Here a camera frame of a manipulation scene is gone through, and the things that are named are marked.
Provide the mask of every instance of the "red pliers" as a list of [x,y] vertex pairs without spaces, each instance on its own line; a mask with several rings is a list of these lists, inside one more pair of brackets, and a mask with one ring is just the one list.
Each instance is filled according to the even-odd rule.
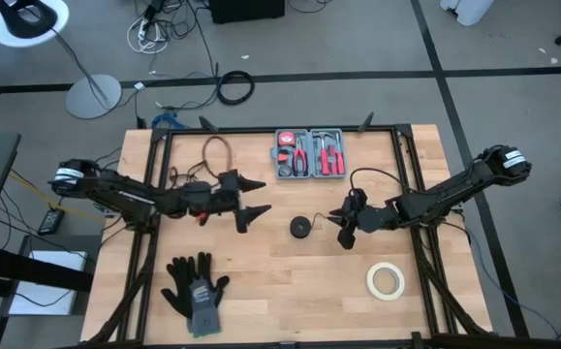
[[306,158],[306,151],[301,145],[301,138],[296,137],[296,150],[293,153],[293,174],[308,175],[308,160]]

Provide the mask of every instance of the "black glove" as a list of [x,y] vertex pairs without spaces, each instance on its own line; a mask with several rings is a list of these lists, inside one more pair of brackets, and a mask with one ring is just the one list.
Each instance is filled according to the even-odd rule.
[[178,296],[170,289],[162,289],[162,295],[172,308],[190,320],[188,328],[194,336],[220,331],[217,307],[230,281],[228,276],[222,276],[213,286],[210,253],[199,253],[198,267],[196,273],[193,257],[173,258],[166,270],[174,279]]

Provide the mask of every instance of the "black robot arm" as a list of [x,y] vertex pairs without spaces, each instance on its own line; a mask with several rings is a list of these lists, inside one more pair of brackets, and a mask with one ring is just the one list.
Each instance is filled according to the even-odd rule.
[[90,199],[101,206],[120,212],[125,222],[134,228],[149,228],[153,212],[170,218],[190,214],[203,226],[209,215],[233,212],[237,231],[247,232],[247,226],[271,208],[270,205],[240,206],[239,192],[265,186],[230,170],[218,175],[218,184],[205,181],[188,182],[173,189],[145,185],[113,170],[101,170],[89,160],[69,160],[60,163],[51,182],[54,193],[67,198]]
[[492,184],[520,183],[530,175],[531,169],[532,165],[515,147],[495,145],[476,157],[464,172],[426,191],[411,190],[388,199],[383,208],[368,205],[364,191],[352,188],[343,206],[329,213],[330,220],[341,227],[338,242],[351,249],[356,241],[356,228],[372,233],[379,229],[437,225],[453,206],[472,199]]

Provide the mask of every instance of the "wooden table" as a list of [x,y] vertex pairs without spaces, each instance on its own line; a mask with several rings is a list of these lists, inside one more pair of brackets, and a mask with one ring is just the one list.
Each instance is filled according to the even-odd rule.
[[[426,187],[450,177],[444,150],[435,125],[413,126]],[[150,131],[128,131],[118,171],[143,180]],[[398,169],[390,133],[345,133],[348,169],[377,167],[393,174]],[[289,223],[298,215],[313,217],[341,206],[349,180],[276,179],[269,149],[272,134],[223,135],[234,151],[234,168],[247,178],[267,183],[263,189],[243,194],[245,206],[271,204],[273,208],[254,221],[247,234],[239,234],[234,217],[212,216],[199,227],[193,217],[163,217],[145,344],[245,343],[279,341],[331,341],[408,338],[419,331],[428,337],[423,313],[421,287],[408,230],[356,232],[356,245],[344,250],[336,241],[339,227],[317,219],[310,236],[295,239]],[[171,145],[171,166],[185,173],[200,162],[201,149],[208,135],[178,135]],[[163,147],[158,146],[153,183],[157,185]],[[212,142],[207,151],[215,173],[226,166],[226,150]],[[410,178],[411,165],[405,156]],[[200,180],[212,181],[208,174]],[[355,175],[356,186],[364,188],[369,203],[382,206],[386,198],[401,193],[393,180],[376,173]],[[462,225],[454,214],[449,221]],[[122,226],[105,233],[105,238]],[[450,290],[475,321],[490,330],[483,293],[467,237],[455,228],[438,229],[440,249]],[[82,339],[95,334],[118,304],[123,294],[133,233],[123,232],[102,247],[84,321]],[[146,251],[144,243],[140,263]],[[175,256],[213,254],[214,279],[228,275],[231,283],[220,304],[222,332],[194,339],[186,329],[185,318],[174,311],[160,293],[175,289],[166,264]],[[366,288],[368,269],[378,262],[390,262],[403,272],[406,288],[396,301],[379,301]],[[380,272],[376,283],[389,290],[392,277]],[[440,328],[445,329],[441,302],[432,289]],[[134,337],[139,301],[132,306],[129,337]]]

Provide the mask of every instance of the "gray floor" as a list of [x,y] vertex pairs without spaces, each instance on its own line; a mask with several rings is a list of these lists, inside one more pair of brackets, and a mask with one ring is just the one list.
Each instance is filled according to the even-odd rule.
[[[306,0],[293,0],[307,6]],[[446,70],[561,66],[561,1],[498,1],[475,26],[461,27],[438,1],[422,0],[424,15]],[[63,36],[93,72],[119,80],[150,79],[150,56],[125,43],[136,18],[132,1],[68,1],[72,17]],[[243,69],[253,75],[362,71],[427,71],[430,63],[412,6],[405,0],[334,0],[316,15],[287,10],[275,20],[214,25],[201,23],[221,71]],[[250,55],[248,59],[241,56]],[[552,64],[551,58],[558,63]],[[182,77],[208,72],[197,32],[172,43],[155,69]],[[28,49],[0,46],[0,85],[70,83],[80,73],[55,43]],[[497,143],[518,146],[534,164],[532,176],[512,188],[486,191],[499,239],[519,299],[561,326],[561,75],[448,79],[473,154]],[[227,87],[237,93],[243,85]],[[154,102],[178,105],[204,100],[210,86],[148,88],[138,98],[147,122],[159,113]],[[125,90],[128,96],[131,90]],[[93,158],[118,147],[124,131],[135,127],[134,104],[97,120],[70,117],[64,92],[0,95],[0,131],[22,135],[15,168],[49,193],[57,163],[70,157]],[[183,112],[179,120],[196,126],[205,115],[219,126],[329,125],[361,122],[375,112],[376,123],[434,123],[453,171],[462,163],[435,79],[354,79],[260,83],[239,107],[214,104]],[[39,225],[46,205],[14,182],[6,185],[25,218]],[[91,211],[89,203],[68,206]],[[467,205],[468,227],[479,237],[487,268],[494,274],[475,205]],[[96,235],[101,224],[65,218],[60,234]],[[7,231],[0,227],[0,246]],[[10,250],[21,236],[14,234]],[[495,331],[512,334],[499,291],[479,270]],[[530,333],[550,338],[549,327],[524,311]],[[3,348],[50,348],[76,343],[82,317],[15,318]]]

